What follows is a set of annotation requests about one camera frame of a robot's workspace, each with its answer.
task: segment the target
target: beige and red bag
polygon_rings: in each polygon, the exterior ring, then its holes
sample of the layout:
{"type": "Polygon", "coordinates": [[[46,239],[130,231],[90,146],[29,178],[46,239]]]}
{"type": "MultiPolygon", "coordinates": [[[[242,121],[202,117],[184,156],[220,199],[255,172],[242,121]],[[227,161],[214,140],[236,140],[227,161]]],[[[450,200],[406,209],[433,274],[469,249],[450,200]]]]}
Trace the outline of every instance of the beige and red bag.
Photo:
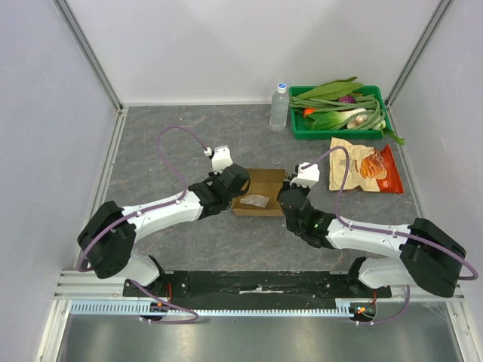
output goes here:
{"type": "MultiPolygon", "coordinates": [[[[352,190],[360,186],[369,192],[394,192],[402,194],[401,177],[394,162],[391,147],[386,145],[382,151],[374,147],[353,145],[345,140],[332,138],[331,148],[343,146],[349,153],[349,173],[344,190],[352,190]]],[[[330,155],[331,172],[329,189],[340,189],[346,170],[346,154],[341,149],[330,155]]]]}

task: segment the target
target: green crate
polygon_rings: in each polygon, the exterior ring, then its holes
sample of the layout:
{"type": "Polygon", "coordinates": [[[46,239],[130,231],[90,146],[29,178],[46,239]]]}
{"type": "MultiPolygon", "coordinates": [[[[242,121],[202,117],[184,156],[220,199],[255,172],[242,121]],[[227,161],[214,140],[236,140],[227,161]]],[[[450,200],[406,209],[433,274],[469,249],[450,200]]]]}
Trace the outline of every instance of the green crate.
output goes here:
{"type": "MultiPolygon", "coordinates": [[[[298,96],[313,88],[310,86],[290,87],[289,94],[291,96],[298,96]]],[[[355,93],[361,93],[365,96],[373,94],[379,101],[381,109],[386,112],[386,127],[392,130],[379,88],[375,85],[365,85],[355,90],[355,93]]],[[[303,115],[301,113],[295,112],[295,109],[291,108],[291,114],[292,130],[294,131],[296,140],[329,140],[332,137],[343,138],[345,140],[379,140],[383,138],[380,130],[308,130],[303,123],[303,115]]]]}

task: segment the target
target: cardboard box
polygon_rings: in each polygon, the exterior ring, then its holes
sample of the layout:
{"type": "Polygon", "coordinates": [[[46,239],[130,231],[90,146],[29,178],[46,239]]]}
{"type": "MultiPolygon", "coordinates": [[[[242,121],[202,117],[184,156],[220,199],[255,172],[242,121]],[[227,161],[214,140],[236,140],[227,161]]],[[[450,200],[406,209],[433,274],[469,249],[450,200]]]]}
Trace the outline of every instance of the cardboard box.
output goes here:
{"type": "Polygon", "coordinates": [[[232,209],[236,216],[284,216],[281,211],[277,195],[283,180],[287,178],[287,172],[282,169],[248,168],[250,174],[250,189],[246,195],[233,200],[232,209]],[[269,203],[263,209],[240,202],[249,195],[260,195],[269,198],[269,203]]]}

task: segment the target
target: water bottle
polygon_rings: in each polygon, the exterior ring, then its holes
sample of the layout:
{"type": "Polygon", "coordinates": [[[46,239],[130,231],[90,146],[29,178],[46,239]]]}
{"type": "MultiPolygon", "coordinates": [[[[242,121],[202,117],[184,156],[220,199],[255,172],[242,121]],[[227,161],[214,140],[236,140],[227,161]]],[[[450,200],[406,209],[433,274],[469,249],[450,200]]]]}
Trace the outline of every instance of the water bottle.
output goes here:
{"type": "Polygon", "coordinates": [[[288,113],[287,85],[280,83],[272,97],[272,110],[270,112],[270,128],[276,132],[285,129],[288,113]]]}

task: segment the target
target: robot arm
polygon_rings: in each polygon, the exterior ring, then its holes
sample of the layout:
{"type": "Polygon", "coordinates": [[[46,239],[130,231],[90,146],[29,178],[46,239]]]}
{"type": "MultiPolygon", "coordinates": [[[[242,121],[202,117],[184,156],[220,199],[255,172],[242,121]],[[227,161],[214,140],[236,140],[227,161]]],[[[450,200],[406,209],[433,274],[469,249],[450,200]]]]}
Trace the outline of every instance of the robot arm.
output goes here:
{"type": "Polygon", "coordinates": [[[156,260],[136,252],[134,244],[169,226],[217,215],[230,207],[233,198],[247,192],[249,174],[243,167],[233,164],[228,147],[217,147],[207,155],[211,158],[213,172],[202,182],[190,185],[185,197],[175,203],[141,212],[178,200],[181,193],[137,206],[119,207],[114,201],[100,206],[78,237],[78,244],[83,250],[113,221],[136,212],[138,215],[104,235],[87,255],[98,278],[117,275],[135,280],[143,286],[163,278],[164,272],[156,260]]]}
{"type": "Polygon", "coordinates": [[[296,167],[296,173],[284,181],[278,194],[288,231],[313,247],[356,249],[386,257],[354,261],[348,274],[351,289],[357,292],[385,285],[417,284],[437,296],[453,296],[461,264],[439,250],[395,233],[421,236],[462,258],[466,255],[463,247],[426,219],[416,219],[412,225],[377,225],[344,219],[349,225],[387,230],[388,235],[346,227],[334,214],[310,204],[307,195],[317,183],[319,171],[316,164],[303,169],[305,165],[296,167]]]}

